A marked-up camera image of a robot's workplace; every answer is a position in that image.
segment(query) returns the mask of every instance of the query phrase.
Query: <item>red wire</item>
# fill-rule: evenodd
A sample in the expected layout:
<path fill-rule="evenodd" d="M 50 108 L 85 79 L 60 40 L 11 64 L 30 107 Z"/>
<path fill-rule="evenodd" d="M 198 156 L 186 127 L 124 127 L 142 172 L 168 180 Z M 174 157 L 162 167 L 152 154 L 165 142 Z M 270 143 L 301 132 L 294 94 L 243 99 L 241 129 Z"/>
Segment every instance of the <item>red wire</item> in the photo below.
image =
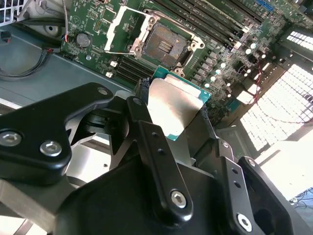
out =
<path fill-rule="evenodd" d="M 255 102 L 258 103 L 258 87 L 259 87 L 259 84 L 261 82 L 261 65 L 260 65 L 260 62 L 258 62 L 258 67 L 259 67 L 259 76 L 258 76 L 258 81 L 256 83 L 256 93 L 255 93 Z"/>
<path fill-rule="evenodd" d="M 258 63 L 258 67 L 259 67 L 259 77 L 258 77 L 258 81 L 257 81 L 257 83 L 256 83 L 256 94 L 255 94 L 255 103 L 258 105 L 258 86 L 259 86 L 259 84 L 260 84 L 260 82 L 261 82 L 261 65 L 260 65 L 260 63 Z M 271 119 L 273 119 L 273 120 L 275 120 L 275 121 L 280 121 L 280 122 L 283 122 L 283 123 L 290 123 L 290 124 L 307 124 L 307 123 L 310 123 L 310 122 L 312 122 L 313 121 L 313 118 L 312 119 L 310 119 L 310 120 L 308 120 L 308 121 L 304 121 L 304 122 L 297 122 L 297 121 L 282 121 L 282 120 L 277 120 L 277 119 L 275 119 L 275 118 L 273 118 L 273 117 L 271 117 L 271 116 L 269 116 L 269 115 L 267 115 L 266 113 L 264 113 L 263 112 L 263 110 L 260 108 L 260 106 L 259 106 L 259 109 L 262 111 L 262 113 L 265 115 L 265 116 L 267 116 L 268 118 L 271 118 Z"/>

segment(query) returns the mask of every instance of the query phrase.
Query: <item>green circuit board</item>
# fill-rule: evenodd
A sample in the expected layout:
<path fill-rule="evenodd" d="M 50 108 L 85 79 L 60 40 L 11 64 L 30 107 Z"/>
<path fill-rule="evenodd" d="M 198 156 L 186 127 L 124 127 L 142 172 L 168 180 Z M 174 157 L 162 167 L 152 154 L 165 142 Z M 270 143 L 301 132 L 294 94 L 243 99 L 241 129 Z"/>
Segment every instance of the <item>green circuit board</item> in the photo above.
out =
<path fill-rule="evenodd" d="M 153 12 L 159 14 L 159 19 L 147 32 L 140 46 L 141 55 L 130 54 L 147 15 Z M 109 30 L 119 16 L 108 51 Z M 288 22 L 306 28 L 313 25 L 310 18 L 285 0 L 73 0 L 68 42 L 63 42 L 62 52 L 131 89 L 139 79 L 152 76 L 158 66 L 173 72 L 179 68 L 178 75 L 212 94 L 208 106 L 212 107 L 211 121 L 216 123 L 229 111 L 227 94 L 232 86 L 245 79 L 235 69 L 236 64 L 242 62 L 247 69 L 258 69 L 247 57 L 248 45 L 256 45 L 251 55 L 257 59 L 260 53 L 269 54 L 270 45 Z M 88 45 L 78 43 L 79 34 L 88 37 Z M 192 34 L 203 42 L 193 51 Z"/>

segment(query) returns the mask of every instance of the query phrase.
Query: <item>black memory slot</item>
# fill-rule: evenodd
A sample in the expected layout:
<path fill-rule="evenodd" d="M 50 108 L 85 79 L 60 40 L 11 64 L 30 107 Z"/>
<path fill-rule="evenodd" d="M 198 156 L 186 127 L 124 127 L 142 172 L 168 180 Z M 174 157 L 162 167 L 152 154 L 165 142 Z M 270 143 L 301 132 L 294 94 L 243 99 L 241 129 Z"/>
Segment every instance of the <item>black memory slot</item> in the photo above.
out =
<path fill-rule="evenodd" d="M 202 19 L 197 14 L 194 14 L 193 7 L 184 2 L 183 0 L 169 0 L 171 3 L 173 3 L 180 12 L 190 20 L 196 22 L 199 26 L 202 26 L 202 29 L 205 30 L 205 32 L 210 35 L 215 40 L 220 40 L 221 38 L 224 41 L 228 41 L 229 36 L 225 33 L 218 32 L 215 28 L 213 28 L 211 25 L 208 25 L 205 19 Z"/>
<path fill-rule="evenodd" d="M 139 77 L 150 77 L 152 74 L 145 72 L 143 70 L 140 70 L 139 68 L 135 68 L 134 66 L 132 66 L 129 62 L 127 61 L 122 61 L 121 65 L 119 68 L 127 68 L 130 71 L 133 71 L 134 73 L 136 73 Z"/>
<path fill-rule="evenodd" d="M 122 63 L 125 63 L 129 66 L 131 66 L 132 68 L 136 69 L 137 71 L 141 71 L 149 76 L 152 76 L 154 71 L 150 70 L 147 67 L 144 67 L 143 65 L 141 65 L 140 63 L 138 63 L 137 61 L 134 61 L 128 57 L 123 57 Z"/>
<path fill-rule="evenodd" d="M 198 0 L 186 0 L 186 1 L 192 4 L 197 10 L 202 11 L 204 14 L 206 14 L 206 16 L 211 18 L 212 21 L 227 28 L 234 35 L 242 36 L 243 34 L 242 28 L 234 24 L 232 21 L 226 19 L 224 16 L 213 10 L 210 6 L 205 5 L 205 3 L 200 2 Z"/>
<path fill-rule="evenodd" d="M 116 75 L 117 75 L 119 78 L 122 78 L 122 79 L 124 79 L 124 80 L 126 80 L 126 81 L 128 81 L 129 83 L 134 84 L 134 85 L 136 85 L 137 82 L 138 82 L 138 80 L 137 80 L 136 78 L 132 77 L 132 76 L 129 75 L 129 73 L 127 73 L 127 72 L 117 71 L 117 72 L 116 72 Z"/>
<path fill-rule="evenodd" d="M 218 34 L 224 36 L 227 39 L 230 37 L 230 34 L 233 35 L 233 33 L 230 32 L 227 28 L 223 27 L 216 21 L 212 20 L 203 11 L 195 8 L 192 4 L 188 3 L 188 1 L 185 0 L 174 0 L 174 1 L 177 2 L 180 6 L 182 6 L 183 9 L 186 10 L 189 14 L 193 15 L 196 19 L 204 23 L 207 27 L 211 28 L 211 30 L 217 32 Z"/>
<path fill-rule="evenodd" d="M 120 66 L 118 68 L 118 72 L 127 73 L 129 76 L 135 78 L 137 81 L 139 81 L 139 79 L 142 78 L 137 72 L 130 70 L 129 68 L 126 68 L 126 67 Z"/>
<path fill-rule="evenodd" d="M 161 0 L 154 0 L 159 5 L 163 6 L 173 14 L 177 15 L 181 18 L 181 20 L 185 21 L 188 24 L 191 24 L 194 28 L 198 29 L 202 33 L 210 36 L 215 41 L 219 42 L 220 44 L 227 44 L 231 45 L 231 43 L 228 40 L 223 40 L 216 36 L 213 32 L 209 31 L 207 28 L 203 27 L 203 25 L 200 22 L 195 21 L 194 19 L 190 18 L 190 14 L 188 14 L 186 11 L 182 10 L 179 6 L 176 6 L 176 9 L 171 8 L 169 4 L 163 3 Z"/>
<path fill-rule="evenodd" d="M 248 7 L 243 5 L 238 0 L 225 0 L 228 2 L 229 5 L 232 5 L 234 8 L 241 11 L 246 17 L 248 17 L 250 20 L 254 21 L 257 24 L 262 24 L 264 21 L 260 16 L 255 14 L 252 10 L 250 10 Z"/>

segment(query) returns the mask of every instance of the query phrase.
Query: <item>perforated metal panel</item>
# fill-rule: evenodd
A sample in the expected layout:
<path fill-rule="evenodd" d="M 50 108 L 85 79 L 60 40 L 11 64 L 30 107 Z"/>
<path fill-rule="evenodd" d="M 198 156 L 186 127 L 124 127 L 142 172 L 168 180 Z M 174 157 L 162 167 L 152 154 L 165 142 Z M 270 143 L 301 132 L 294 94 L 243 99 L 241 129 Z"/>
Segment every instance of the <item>perforated metal panel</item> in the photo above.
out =
<path fill-rule="evenodd" d="M 0 0 L 0 27 L 11 24 L 20 14 L 27 0 Z"/>
<path fill-rule="evenodd" d="M 293 65 L 241 118 L 257 151 L 313 118 L 313 75 Z"/>

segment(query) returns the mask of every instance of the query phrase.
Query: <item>metal plate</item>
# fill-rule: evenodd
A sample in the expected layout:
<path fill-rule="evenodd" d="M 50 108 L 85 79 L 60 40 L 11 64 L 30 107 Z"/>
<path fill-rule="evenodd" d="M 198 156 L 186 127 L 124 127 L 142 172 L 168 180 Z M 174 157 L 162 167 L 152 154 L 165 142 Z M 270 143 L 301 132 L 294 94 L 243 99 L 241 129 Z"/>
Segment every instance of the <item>metal plate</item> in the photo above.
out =
<path fill-rule="evenodd" d="M 151 119 L 171 140 L 178 138 L 202 106 L 201 100 L 163 79 L 154 79 L 150 86 L 148 110 Z"/>

